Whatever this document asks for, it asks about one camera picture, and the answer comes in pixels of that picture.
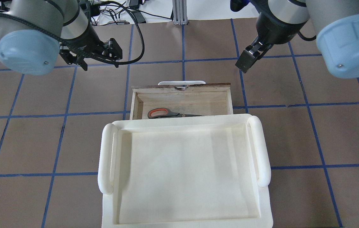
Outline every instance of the blue tape grid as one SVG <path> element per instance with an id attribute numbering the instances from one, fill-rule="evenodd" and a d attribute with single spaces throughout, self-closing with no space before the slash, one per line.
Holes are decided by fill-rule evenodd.
<path id="1" fill-rule="evenodd" d="M 230 19 L 230 24 L 232 27 L 232 32 L 233 32 L 233 37 L 234 37 L 234 42 L 235 42 L 235 48 L 236 48 L 236 58 L 211 58 L 211 59 L 185 59 L 185 37 L 184 37 L 184 25 L 181 26 L 181 41 L 182 41 L 182 59 L 181 60 L 171 60 L 171 61 L 151 61 L 151 62 L 136 62 L 133 63 L 134 65 L 137 64 L 160 64 L 160 63 L 173 63 L 173 62 L 182 62 L 182 79 L 185 80 L 186 79 L 186 74 L 185 74 L 185 63 L 186 62 L 201 62 L 201 61 L 221 61 L 221 60 L 237 60 L 239 58 L 239 49 L 238 49 L 238 43 L 237 43 L 237 37 L 236 37 L 236 31 L 235 31 L 235 27 L 234 27 L 234 23 L 233 23 L 233 19 Z M 133 42 L 133 25 L 132 25 L 132 30 L 131 30 L 131 34 L 130 34 L 130 47 L 129 47 L 129 58 L 128 60 L 130 60 L 131 58 L 131 52 L 132 52 L 132 42 Z M 316 127 L 315 127 L 315 123 L 311 114 L 311 110 L 310 107 L 313 106 L 330 106 L 330 105 L 359 105 L 359 102 L 346 102 L 346 103 L 323 103 L 323 104 L 310 104 L 307 101 L 307 97 L 305 94 L 305 90 L 304 90 L 304 85 L 299 73 L 299 69 L 296 63 L 296 58 L 299 57 L 308 57 L 308 56 L 321 56 L 321 54 L 304 54 L 304 55 L 295 55 L 293 53 L 292 50 L 292 46 L 290 43 L 288 43 L 289 45 L 289 49 L 291 51 L 291 55 L 281 55 L 281 56 L 264 56 L 263 58 L 292 58 L 293 63 L 295 65 L 295 70 L 297 72 L 297 77 L 299 79 L 299 82 L 301 84 L 302 87 L 302 91 L 304 94 L 304 100 L 305 100 L 305 104 L 295 104 L 295 105 L 289 105 L 288 107 L 306 107 L 309 117 L 310 117 L 310 122 L 312 125 L 312 129 L 313 129 L 313 133 L 316 139 L 316 143 L 317 143 L 317 147 L 319 150 L 319 156 L 320 159 L 322 161 L 321 165 L 314 165 L 314 166 L 275 166 L 272 167 L 272 170 L 290 170 L 290 169 L 314 169 L 314 168 L 321 168 L 324 170 L 324 174 L 327 180 L 327 185 L 329 187 L 329 191 L 330 191 L 330 196 L 332 199 L 332 203 L 333 203 L 333 207 L 336 213 L 336 219 L 337 222 L 339 224 L 340 227 L 343 226 L 341 219 L 340 219 L 340 215 L 338 212 L 338 208 L 337 208 L 337 204 L 336 204 L 336 200 L 334 198 L 334 194 L 333 194 L 333 189 L 330 183 L 330 178 L 327 172 L 327 169 L 330 168 L 347 168 L 347 167 L 359 167 L 359 164 L 338 164 L 338 165 L 326 165 L 325 161 L 324 161 L 324 157 L 323 157 L 323 153 L 321 150 L 321 146 L 320 146 L 320 141 L 318 139 L 317 136 L 317 131 L 316 131 Z M 94 64 L 94 65 L 88 65 L 89 67 L 97 67 L 97 66 L 109 66 L 108 64 Z M 54 115 L 25 115 L 25 116 L 14 116 L 12 115 L 13 112 L 13 108 L 15 106 L 22 82 L 23 82 L 23 78 L 24 75 L 22 75 L 21 80 L 19 82 L 19 86 L 18 89 L 16 91 L 16 95 L 11 107 L 11 110 L 9 112 L 9 115 L 7 116 L 0 116 L 0 119 L 6 118 L 7 122 L 3 131 L 3 135 L 1 137 L 0 140 L 0 149 L 3 143 L 3 139 L 6 133 L 6 130 L 8 128 L 9 125 L 9 121 L 12 118 L 47 118 L 47 117 L 64 117 L 64 122 L 63 122 L 63 127 L 60 133 L 60 139 L 59 139 L 59 143 L 58 143 L 58 149 L 56 152 L 56 158 L 55 158 L 55 162 L 54 162 L 54 167 L 53 167 L 53 172 L 52 173 L 31 173 L 31 174 L 0 174 L 0 177 L 15 177 L 15 176 L 51 176 L 51 183 L 49 186 L 49 193 L 47 196 L 47 201 L 46 201 L 46 206 L 45 206 L 45 212 L 43 215 L 43 220 L 42 220 L 42 228 L 44 228 L 45 225 L 45 221 L 46 221 L 46 215 L 47 215 L 47 211 L 48 211 L 48 207 L 49 207 L 49 202 L 50 202 L 50 198 L 52 195 L 52 187 L 53 187 L 53 183 L 54 183 L 54 177 L 55 176 L 84 176 L 84 175 L 97 175 L 97 172 L 75 172 L 75 173 L 56 173 L 56 168 L 57 168 L 57 162 L 58 162 L 58 156 L 60 153 L 60 147 L 61 147 L 61 142 L 62 142 L 62 138 L 63 138 L 63 134 L 64 134 L 64 127 L 66 124 L 66 120 L 68 116 L 82 116 L 82 115 L 105 115 L 105 114 L 123 114 L 123 119 L 126 118 L 126 114 L 130 113 L 130 111 L 127 111 L 127 98 L 128 98 L 128 92 L 129 92 L 129 79 L 130 79 L 130 65 L 128 65 L 128 69 L 127 69 L 127 77 L 126 77 L 126 91 L 125 91 L 125 102 L 124 102 L 124 107 L 123 107 L 123 111 L 114 111 L 114 112 L 87 112 L 87 113 L 68 113 L 68 108 L 70 105 L 70 100 L 71 100 L 71 94 L 72 94 L 72 89 L 74 86 L 74 80 L 75 80 L 75 75 L 77 72 L 77 67 L 76 66 L 57 66 L 55 68 L 71 68 L 74 67 L 74 76 L 72 78 L 72 82 L 71 82 L 71 88 L 70 88 L 70 93 L 68 96 L 68 101 L 67 101 L 67 106 L 66 106 L 66 112 L 64 114 L 54 114 Z M 0 71 L 10 71 L 10 69 L 0 69 Z M 245 109 L 246 113 L 248 113 L 249 108 L 285 108 L 287 106 L 285 105 L 254 105 L 254 106 L 248 106 L 247 103 L 247 98 L 246 98 L 246 92 L 245 92 L 245 87 L 244 87 L 244 80 L 243 80 L 243 74 L 241 71 L 239 71 L 239 76 L 240 76 L 240 82 L 241 82 L 241 87 L 242 87 L 242 93 L 243 93 L 243 99 L 244 99 L 244 106 L 235 106 L 233 107 L 234 109 Z"/>

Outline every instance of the black cable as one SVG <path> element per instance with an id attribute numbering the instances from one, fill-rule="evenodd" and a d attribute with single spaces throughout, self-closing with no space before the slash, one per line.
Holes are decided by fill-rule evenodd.
<path id="1" fill-rule="evenodd" d="M 53 33 L 25 20 L 25 19 L 22 19 L 20 17 L 16 17 L 16 16 L 13 16 L 11 14 L 7 14 L 7 13 L 3 13 L 3 12 L 0 12 L 0 17 L 4 17 L 4 18 L 8 18 L 8 19 L 12 19 L 14 21 L 17 21 L 17 22 L 20 22 L 20 23 L 23 23 L 39 32 L 42 32 L 44 33 L 45 35 L 48 35 L 49 37 L 52 37 L 53 39 L 57 40 L 58 42 L 62 43 L 63 45 L 69 47 L 73 52 L 75 52 L 76 54 L 79 54 L 79 55 L 82 55 L 84 58 L 93 58 L 95 60 L 98 60 L 100 62 L 104 62 L 104 63 L 107 63 L 107 64 L 112 64 L 112 65 L 115 65 L 115 66 L 118 66 L 118 65 L 128 65 L 128 64 L 131 64 L 131 63 L 135 63 L 137 61 L 139 61 L 143 55 L 144 55 L 144 39 L 143 39 L 143 35 L 142 35 L 142 31 L 140 30 L 140 27 L 137 23 L 137 20 L 135 18 L 135 16 L 133 15 L 133 12 L 130 11 L 127 7 L 123 6 L 122 4 L 118 3 L 118 2 L 115 2 L 115 1 L 105 1 L 103 3 L 106 3 L 106 4 L 117 4 L 118 6 L 122 7 L 125 11 L 128 12 L 129 16 L 133 19 L 133 21 L 135 22 L 135 26 L 136 26 L 136 29 L 137 31 L 139 32 L 139 36 L 140 36 L 140 41 L 142 43 L 142 52 L 140 53 L 140 55 L 133 59 L 133 60 L 130 60 L 130 61 L 126 61 L 126 62 L 116 62 L 113 58 L 109 57 L 109 56 L 104 56 L 104 55 L 101 55 L 101 54 L 98 54 L 98 53 L 88 53 L 78 47 L 76 47 L 75 45 L 71 44 L 68 40 L 65 40 L 57 35 L 54 35 Z"/>
<path id="2" fill-rule="evenodd" d="M 152 13 L 145 12 L 145 11 L 143 11 L 143 10 L 134 9 L 134 8 L 132 8 L 132 7 L 128 7 L 128 8 L 131 9 L 131 10 L 137 11 L 137 12 L 142 12 L 142 13 L 148 14 L 148 15 L 153 16 L 153 17 L 161 17 L 161 18 L 168 19 L 168 20 L 171 20 L 171 21 L 172 21 L 172 19 L 169 18 L 169 17 L 163 17 L 163 16 L 160 16 L 160 15 L 155 15 L 155 14 L 152 14 Z M 120 10 L 119 12 L 116 13 L 119 18 L 120 18 L 120 14 L 121 14 L 123 11 L 124 11 L 124 9 L 122 9 L 122 10 Z"/>
<path id="3" fill-rule="evenodd" d="M 98 24 L 97 24 L 97 21 L 94 19 L 94 17 L 91 17 L 91 25 L 94 25 L 94 26 L 97 26 Z"/>
<path id="4" fill-rule="evenodd" d="M 301 31 L 298 32 L 298 35 L 300 38 L 302 38 L 304 41 L 314 41 L 316 39 L 316 36 L 313 36 L 312 38 L 307 38 L 306 36 L 304 36 Z"/>
<path id="5" fill-rule="evenodd" d="M 130 22 L 109 22 L 109 23 L 101 24 L 101 25 L 97 25 L 97 26 L 105 26 L 105 25 L 110 25 L 110 24 L 130 24 Z"/>
<path id="6" fill-rule="evenodd" d="M 116 13 L 113 9 L 109 9 L 109 14 L 116 17 Z"/>
<path id="7" fill-rule="evenodd" d="M 169 17 L 163 17 L 163 16 L 159 16 L 159 15 L 155 15 L 155 14 L 147 13 L 147 12 L 144 12 L 144 11 L 142 11 L 142 10 L 139 10 L 139 9 L 133 9 L 133 8 L 130 8 L 130 7 L 129 7 L 129 9 L 131 9 L 131 10 L 135 10 L 135 11 L 138 11 L 138 12 L 142 12 L 142 13 L 148 14 L 148 15 L 150 15 L 150 16 L 154 16 L 154 17 L 161 17 L 161 18 L 168 19 L 168 20 L 171 20 L 171 21 L 172 21 L 172 19 L 171 19 L 171 18 L 169 18 Z"/>
<path id="8" fill-rule="evenodd" d="M 115 14 L 115 12 L 112 10 L 106 10 L 108 13 L 109 13 L 109 16 L 112 18 L 112 20 L 114 21 L 114 22 L 116 22 L 116 20 L 115 20 L 115 17 L 116 17 L 116 14 Z"/>

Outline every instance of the scissors handle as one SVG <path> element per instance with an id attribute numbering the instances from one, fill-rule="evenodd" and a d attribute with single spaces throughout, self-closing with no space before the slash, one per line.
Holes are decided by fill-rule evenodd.
<path id="1" fill-rule="evenodd" d="M 166 117 L 166 118 L 177 117 L 178 115 L 179 115 L 179 113 L 172 112 L 168 108 L 155 108 L 155 109 L 149 111 L 149 113 L 147 114 L 147 117 L 149 119 L 155 119 L 155 118 L 163 118 L 163 117 Z"/>

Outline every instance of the light blue joint cap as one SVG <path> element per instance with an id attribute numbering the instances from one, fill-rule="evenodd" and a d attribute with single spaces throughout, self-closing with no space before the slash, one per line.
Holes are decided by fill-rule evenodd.
<path id="1" fill-rule="evenodd" d="M 57 40 L 39 31 L 18 30 L 0 40 L 0 62 L 17 72 L 45 75 L 54 68 L 59 50 Z"/>
<path id="2" fill-rule="evenodd" d="M 327 69 L 338 78 L 359 77 L 359 14 L 337 20 L 317 35 Z"/>

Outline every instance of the drawer handle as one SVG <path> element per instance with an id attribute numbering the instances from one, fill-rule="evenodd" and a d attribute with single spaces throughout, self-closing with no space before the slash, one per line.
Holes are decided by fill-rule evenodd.
<path id="1" fill-rule="evenodd" d="M 182 85 L 200 85 L 200 84 L 206 84 L 206 82 L 204 81 L 163 81 L 163 82 L 159 82 L 158 85 L 159 86 L 182 86 Z"/>
<path id="2" fill-rule="evenodd" d="M 257 159 L 258 179 L 257 184 L 260 187 L 266 187 L 271 180 L 271 166 L 269 164 L 267 146 L 265 145 L 264 131 L 261 121 L 256 116 L 247 120 L 247 126 L 251 128 L 251 136 L 254 146 L 254 153 Z"/>

